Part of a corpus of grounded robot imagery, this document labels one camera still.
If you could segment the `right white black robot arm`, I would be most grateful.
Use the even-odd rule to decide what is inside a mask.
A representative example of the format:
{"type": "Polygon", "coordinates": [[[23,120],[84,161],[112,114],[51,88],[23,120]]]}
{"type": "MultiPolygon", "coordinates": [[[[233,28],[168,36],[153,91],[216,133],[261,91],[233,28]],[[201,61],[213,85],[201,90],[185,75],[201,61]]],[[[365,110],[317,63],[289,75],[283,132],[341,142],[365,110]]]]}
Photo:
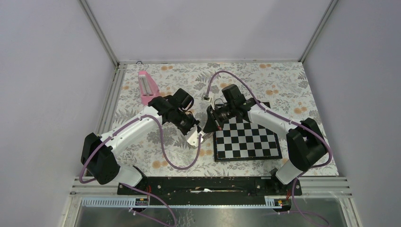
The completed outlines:
{"type": "Polygon", "coordinates": [[[307,118],[295,122],[285,118],[254,96],[246,99],[236,85],[229,85],[222,92],[226,101],[223,104],[210,104],[206,109],[205,133],[222,130],[229,119],[236,117],[263,126],[285,138],[289,160],[275,173],[276,179],[271,182],[274,193],[283,195],[290,189],[290,183],[295,178],[307,172],[329,153],[329,147],[315,120],[307,118]]]}

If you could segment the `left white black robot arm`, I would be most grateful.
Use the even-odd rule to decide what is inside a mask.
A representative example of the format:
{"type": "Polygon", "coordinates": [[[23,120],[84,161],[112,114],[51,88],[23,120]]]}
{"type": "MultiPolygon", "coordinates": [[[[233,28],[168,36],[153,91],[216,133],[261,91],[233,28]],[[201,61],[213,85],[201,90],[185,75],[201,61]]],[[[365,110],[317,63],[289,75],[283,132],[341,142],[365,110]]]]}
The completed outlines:
{"type": "Polygon", "coordinates": [[[193,103],[194,98],[180,88],[172,96],[153,98],[148,106],[124,125],[102,135],[87,135],[81,154],[83,168],[79,181],[82,184],[97,181],[100,185],[112,181],[124,183],[133,193],[142,194],[147,187],[143,174],[135,167],[119,164],[117,157],[152,130],[162,132],[164,123],[173,124],[190,146],[199,148],[203,135],[200,122],[189,112],[193,103]]]}

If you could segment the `black white chessboard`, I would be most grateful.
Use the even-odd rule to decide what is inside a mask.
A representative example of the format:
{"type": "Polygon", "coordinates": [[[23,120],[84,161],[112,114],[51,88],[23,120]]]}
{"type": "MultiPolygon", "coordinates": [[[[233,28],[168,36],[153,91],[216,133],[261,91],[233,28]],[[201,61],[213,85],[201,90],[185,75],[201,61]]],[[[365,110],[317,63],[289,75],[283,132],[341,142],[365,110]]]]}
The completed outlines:
{"type": "Polygon", "coordinates": [[[231,118],[213,134],[214,161],[281,159],[277,134],[243,119],[231,118]]]}

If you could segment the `floral patterned table mat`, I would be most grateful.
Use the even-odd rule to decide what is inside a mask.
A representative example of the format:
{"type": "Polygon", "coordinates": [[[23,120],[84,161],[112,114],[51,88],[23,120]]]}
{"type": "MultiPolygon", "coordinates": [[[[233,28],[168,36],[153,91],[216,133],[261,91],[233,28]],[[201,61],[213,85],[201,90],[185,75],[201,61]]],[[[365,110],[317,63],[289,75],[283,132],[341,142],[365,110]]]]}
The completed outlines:
{"type": "MultiPolygon", "coordinates": [[[[201,127],[206,123],[209,105],[203,100],[205,93],[209,91],[220,103],[224,98],[221,89],[230,84],[237,85],[246,98],[256,96],[269,102],[274,111],[291,120],[313,118],[321,124],[302,63],[169,63],[123,65],[113,128],[143,110],[139,71],[151,75],[162,96],[172,95],[180,88],[193,96],[191,112],[201,127]]],[[[198,148],[190,146],[174,125],[167,123],[162,130],[154,129],[131,144],[118,161],[138,167],[147,176],[268,176],[272,169],[288,161],[284,138],[279,138],[281,159],[216,162],[211,134],[198,148]]]]}

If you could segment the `pink metronome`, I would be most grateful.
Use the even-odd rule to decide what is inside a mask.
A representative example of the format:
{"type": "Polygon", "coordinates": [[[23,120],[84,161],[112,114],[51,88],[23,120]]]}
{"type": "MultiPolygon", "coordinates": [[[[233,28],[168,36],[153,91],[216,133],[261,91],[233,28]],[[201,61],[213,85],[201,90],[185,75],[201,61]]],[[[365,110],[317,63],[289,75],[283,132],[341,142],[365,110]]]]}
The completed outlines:
{"type": "Polygon", "coordinates": [[[158,85],[146,71],[138,72],[138,83],[140,98],[143,105],[148,105],[153,98],[160,96],[158,85]]]}

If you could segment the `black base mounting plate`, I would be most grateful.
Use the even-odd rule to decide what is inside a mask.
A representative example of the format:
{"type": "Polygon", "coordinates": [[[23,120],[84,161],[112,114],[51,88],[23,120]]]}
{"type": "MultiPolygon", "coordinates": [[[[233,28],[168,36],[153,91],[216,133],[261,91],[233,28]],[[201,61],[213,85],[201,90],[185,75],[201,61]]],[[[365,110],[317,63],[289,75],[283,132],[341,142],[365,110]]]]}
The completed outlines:
{"type": "Polygon", "coordinates": [[[292,196],[303,194],[297,183],[281,184],[275,177],[144,177],[136,186],[139,192],[122,184],[118,185],[117,194],[141,196],[157,199],[162,204],[163,198],[188,198],[193,196],[208,197],[256,197],[265,196],[290,200],[292,196]]]}

